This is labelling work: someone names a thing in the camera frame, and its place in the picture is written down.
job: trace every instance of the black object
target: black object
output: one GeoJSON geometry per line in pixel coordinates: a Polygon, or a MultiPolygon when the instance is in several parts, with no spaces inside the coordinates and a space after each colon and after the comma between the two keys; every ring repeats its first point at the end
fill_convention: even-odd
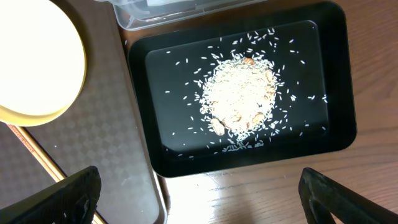
{"type": "Polygon", "coordinates": [[[90,224],[100,197],[101,178],[94,166],[0,210],[0,224],[90,224]]]}
{"type": "Polygon", "coordinates": [[[309,224],[335,224],[330,213],[346,224],[398,223],[397,214],[311,168],[303,170],[298,192],[309,224]]]}
{"type": "MultiPolygon", "coordinates": [[[[338,151],[348,147],[356,137],[346,20],[335,3],[322,2],[214,27],[147,37],[134,43],[128,60],[150,161],[154,170],[164,177],[338,151]],[[254,45],[246,36],[247,32],[254,36],[256,30],[262,37],[271,28],[279,40],[267,35],[265,41],[254,45]],[[232,45],[240,38],[242,43],[232,45]],[[269,41],[277,43],[277,48],[271,47],[269,41]],[[273,136],[272,142],[269,142],[271,130],[260,132],[262,147],[223,152],[229,145],[229,136],[222,136],[220,143],[219,136],[207,131],[208,123],[200,121],[204,116],[199,113],[199,103],[193,99],[195,92],[201,95],[201,89],[193,80],[204,80],[203,76],[213,70],[210,63],[217,62],[210,53],[222,53],[225,60],[231,58],[232,49],[243,54],[247,48],[254,49],[253,52],[265,49],[266,59],[276,62],[274,70],[282,70],[285,64],[281,72],[285,86],[278,88],[284,100],[279,101],[277,96],[277,105],[289,110],[289,122],[280,126],[279,129],[285,125],[287,128],[273,136]],[[297,101],[290,100],[291,94],[297,101]],[[325,94],[328,104],[321,100],[325,94]],[[312,95],[316,95],[316,100],[307,99],[312,95]]],[[[284,123],[285,113],[279,108],[272,113],[274,119],[283,119],[284,123]]],[[[254,138],[247,139],[252,146],[254,138]]]]}

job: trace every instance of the nut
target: nut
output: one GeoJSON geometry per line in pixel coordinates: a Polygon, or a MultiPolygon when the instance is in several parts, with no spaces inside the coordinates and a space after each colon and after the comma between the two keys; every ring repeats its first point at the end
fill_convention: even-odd
{"type": "Polygon", "coordinates": [[[242,116],[239,115],[239,114],[236,114],[236,115],[234,115],[234,116],[232,116],[232,117],[230,118],[230,120],[231,120],[232,122],[237,122],[237,121],[240,121],[241,119],[242,119],[242,116]]]}
{"type": "Polygon", "coordinates": [[[267,80],[268,80],[269,82],[272,81],[272,71],[271,71],[271,70],[269,70],[269,69],[266,70],[265,76],[266,76],[266,78],[267,78],[267,80]]]}
{"type": "Polygon", "coordinates": [[[230,118],[225,118],[223,121],[224,121],[224,125],[226,126],[226,128],[239,129],[239,127],[242,125],[240,122],[241,119],[242,119],[242,116],[239,114],[236,114],[230,118]]]}
{"type": "Polygon", "coordinates": [[[218,119],[216,119],[216,118],[211,119],[210,124],[211,124],[211,127],[213,127],[214,132],[218,136],[222,136],[225,134],[224,126],[220,123],[220,121],[218,121],[218,119]]]}
{"type": "Polygon", "coordinates": [[[254,116],[253,120],[251,121],[253,124],[258,124],[266,118],[264,114],[257,114],[254,116]]]}
{"type": "Polygon", "coordinates": [[[245,63],[247,65],[254,65],[254,60],[251,58],[244,58],[243,63],[245,63]]]}

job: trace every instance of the wood grain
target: wood grain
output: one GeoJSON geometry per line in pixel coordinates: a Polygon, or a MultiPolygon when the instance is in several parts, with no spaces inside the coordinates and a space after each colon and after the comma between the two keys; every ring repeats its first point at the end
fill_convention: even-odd
{"type": "MultiPolygon", "coordinates": [[[[120,30],[121,42],[127,40],[127,50],[148,35],[312,2],[270,1],[137,32],[120,30]]],[[[398,1],[335,2],[348,25],[358,123],[353,145],[340,152],[165,179],[168,223],[306,223],[297,190],[304,167],[398,213],[398,1]]]]}

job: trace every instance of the clear plastic container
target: clear plastic container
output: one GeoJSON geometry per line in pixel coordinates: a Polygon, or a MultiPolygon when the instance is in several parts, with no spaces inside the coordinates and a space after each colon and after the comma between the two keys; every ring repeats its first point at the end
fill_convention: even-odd
{"type": "Polygon", "coordinates": [[[139,30],[266,0],[109,0],[119,25],[139,30]]]}

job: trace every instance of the wooden table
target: wooden table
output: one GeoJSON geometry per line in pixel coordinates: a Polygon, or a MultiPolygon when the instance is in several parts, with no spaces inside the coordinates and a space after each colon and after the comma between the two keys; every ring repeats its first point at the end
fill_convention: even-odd
{"type": "MultiPolygon", "coordinates": [[[[231,16],[317,1],[275,0],[165,26],[121,31],[131,44],[231,16]]],[[[348,149],[256,166],[165,179],[168,223],[306,223],[297,190],[311,167],[398,213],[398,1],[335,0],[345,11],[358,135],[348,149]]]]}

